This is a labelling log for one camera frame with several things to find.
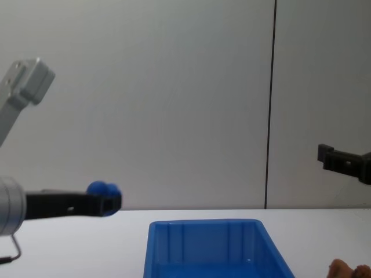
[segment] white table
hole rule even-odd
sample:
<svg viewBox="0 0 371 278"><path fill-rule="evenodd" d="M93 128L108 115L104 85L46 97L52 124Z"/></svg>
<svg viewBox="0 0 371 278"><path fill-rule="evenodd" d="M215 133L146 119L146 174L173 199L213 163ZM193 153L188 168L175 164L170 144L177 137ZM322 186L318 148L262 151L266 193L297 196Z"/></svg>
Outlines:
<svg viewBox="0 0 371 278"><path fill-rule="evenodd" d="M371 264L371 210L120 211L24 222L23 255L0 266L0 277L142 278L150 222L208 218L261 220L296 277L326 277L334 258ZM10 239L0 254L14 254Z"/></svg>

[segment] blue plastic bin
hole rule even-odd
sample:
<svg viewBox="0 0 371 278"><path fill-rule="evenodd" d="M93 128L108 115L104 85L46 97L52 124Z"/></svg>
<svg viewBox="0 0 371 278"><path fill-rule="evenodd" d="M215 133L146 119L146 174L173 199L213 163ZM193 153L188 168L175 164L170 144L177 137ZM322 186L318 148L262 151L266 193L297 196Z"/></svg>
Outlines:
<svg viewBox="0 0 371 278"><path fill-rule="evenodd" d="M144 278L292 278L258 220L154 222Z"/></svg>

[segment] black vertical line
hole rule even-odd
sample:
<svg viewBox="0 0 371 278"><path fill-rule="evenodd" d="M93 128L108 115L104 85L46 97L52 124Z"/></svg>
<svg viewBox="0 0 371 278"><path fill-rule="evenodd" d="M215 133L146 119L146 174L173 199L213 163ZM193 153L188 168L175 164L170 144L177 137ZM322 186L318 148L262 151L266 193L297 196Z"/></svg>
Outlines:
<svg viewBox="0 0 371 278"><path fill-rule="evenodd" d="M270 81L270 88L269 88L269 105L268 105L267 163L265 165L265 196L264 196L264 208L265 209L267 208L267 196L268 196L269 142L270 142L270 135L271 135L271 106L272 106L274 42L275 42L275 37L276 37L276 13L277 13L277 0L274 0L272 56L271 56L271 81Z"/></svg>

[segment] blue container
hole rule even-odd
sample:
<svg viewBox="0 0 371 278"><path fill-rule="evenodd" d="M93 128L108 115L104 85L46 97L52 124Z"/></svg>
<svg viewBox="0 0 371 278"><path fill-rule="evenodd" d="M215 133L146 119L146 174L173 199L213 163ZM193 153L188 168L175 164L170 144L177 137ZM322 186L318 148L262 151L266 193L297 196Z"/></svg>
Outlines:
<svg viewBox="0 0 371 278"><path fill-rule="evenodd" d="M144 278L293 278L258 220L154 222Z"/></svg>

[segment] white wall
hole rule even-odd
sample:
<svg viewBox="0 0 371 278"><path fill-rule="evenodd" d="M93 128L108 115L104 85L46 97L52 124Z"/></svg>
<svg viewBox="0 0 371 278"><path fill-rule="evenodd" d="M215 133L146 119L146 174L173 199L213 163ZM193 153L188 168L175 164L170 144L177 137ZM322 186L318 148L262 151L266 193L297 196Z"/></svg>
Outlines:
<svg viewBox="0 0 371 278"><path fill-rule="evenodd" d="M119 184L128 209L262 207L274 1L3 0L0 75L56 72L0 149L25 189Z"/></svg>
<svg viewBox="0 0 371 278"><path fill-rule="evenodd" d="M371 206L317 161L321 143L371 151L371 1L279 0L276 24L268 208Z"/></svg>

